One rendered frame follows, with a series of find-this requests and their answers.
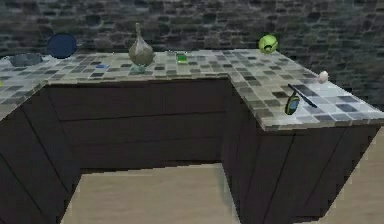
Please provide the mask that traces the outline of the olive glass vase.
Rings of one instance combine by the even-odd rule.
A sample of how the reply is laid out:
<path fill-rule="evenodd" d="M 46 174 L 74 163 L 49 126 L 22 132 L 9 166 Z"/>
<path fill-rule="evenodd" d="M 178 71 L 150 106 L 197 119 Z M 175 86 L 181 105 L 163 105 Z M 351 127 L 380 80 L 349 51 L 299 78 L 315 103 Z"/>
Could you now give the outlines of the olive glass vase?
<path fill-rule="evenodd" d="M 139 23 L 135 24 L 136 39 L 133 45 L 129 48 L 129 58 L 133 63 L 133 71 L 136 73 L 144 73 L 147 66 L 149 66 L 155 57 L 153 48 L 145 42 L 141 34 L 141 26 Z"/>

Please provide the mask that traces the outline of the dark tiled kitchen counter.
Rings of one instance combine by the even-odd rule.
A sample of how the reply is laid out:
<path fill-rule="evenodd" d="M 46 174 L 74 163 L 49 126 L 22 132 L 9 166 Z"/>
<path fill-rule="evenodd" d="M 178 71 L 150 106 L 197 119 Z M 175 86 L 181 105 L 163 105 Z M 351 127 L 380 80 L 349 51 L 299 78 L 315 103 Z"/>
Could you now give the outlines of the dark tiled kitchen counter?
<path fill-rule="evenodd" d="M 380 111 L 280 53 L 0 60 L 0 224 L 60 224 L 87 172 L 219 162 L 241 224 L 322 217 L 378 130 Z M 297 87 L 317 105 L 285 104 Z"/>

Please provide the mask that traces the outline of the green round apple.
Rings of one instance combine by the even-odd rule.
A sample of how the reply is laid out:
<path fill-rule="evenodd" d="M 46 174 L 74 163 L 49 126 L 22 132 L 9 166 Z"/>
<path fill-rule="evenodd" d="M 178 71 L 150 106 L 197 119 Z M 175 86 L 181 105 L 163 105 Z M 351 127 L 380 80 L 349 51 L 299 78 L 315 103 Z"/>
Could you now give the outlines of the green round apple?
<path fill-rule="evenodd" d="M 270 54 L 277 49 L 278 40 L 271 34 L 265 35 L 259 40 L 258 47 L 262 53 Z"/>

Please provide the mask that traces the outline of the black handled dish brush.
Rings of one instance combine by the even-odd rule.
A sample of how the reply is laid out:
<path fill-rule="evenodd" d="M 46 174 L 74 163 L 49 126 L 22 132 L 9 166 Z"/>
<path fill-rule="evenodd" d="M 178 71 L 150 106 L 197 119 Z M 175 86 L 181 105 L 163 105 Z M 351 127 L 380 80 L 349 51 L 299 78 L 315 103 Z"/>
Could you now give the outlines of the black handled dish brush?
<path fill-rule="evenodd" d="M 285 104 L 284 112 L 287 115 L 293 115 L 300 104 L 300 100 L 304 100 L 308 105 L 313 108 L 317 108 L 317 105 L 308 99 L 297 87 L 292 84 L 288 84 L 288 87 L 293 90 L 293 93 L 288 97 Z"/>

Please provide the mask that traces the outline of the grey round bowl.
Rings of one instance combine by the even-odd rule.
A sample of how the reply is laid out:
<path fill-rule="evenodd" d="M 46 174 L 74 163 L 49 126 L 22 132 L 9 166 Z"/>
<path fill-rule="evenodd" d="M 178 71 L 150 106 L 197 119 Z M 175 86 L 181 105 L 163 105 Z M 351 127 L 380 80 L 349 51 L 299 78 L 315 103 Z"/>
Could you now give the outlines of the grey round bowl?
<path fill-rule="evenodd" d="M 24 53 L 11 56 L 9 61 L 14 67 L 26 67 L 39 64 L 43 59 L 40 53 Z"/>

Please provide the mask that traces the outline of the dark blue round plate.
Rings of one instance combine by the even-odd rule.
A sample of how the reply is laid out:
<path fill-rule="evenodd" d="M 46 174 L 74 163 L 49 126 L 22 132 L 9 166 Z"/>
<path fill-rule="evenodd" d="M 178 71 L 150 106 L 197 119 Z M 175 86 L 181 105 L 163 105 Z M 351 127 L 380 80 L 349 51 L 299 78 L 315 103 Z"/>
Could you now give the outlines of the dark blue round plate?
<path fill-rule="evenodd" d="M 56 59 L 72 56 L 77 48 L 76 38 L 69 33 L 57 33 L 47 41 L 47 53 Z"/>

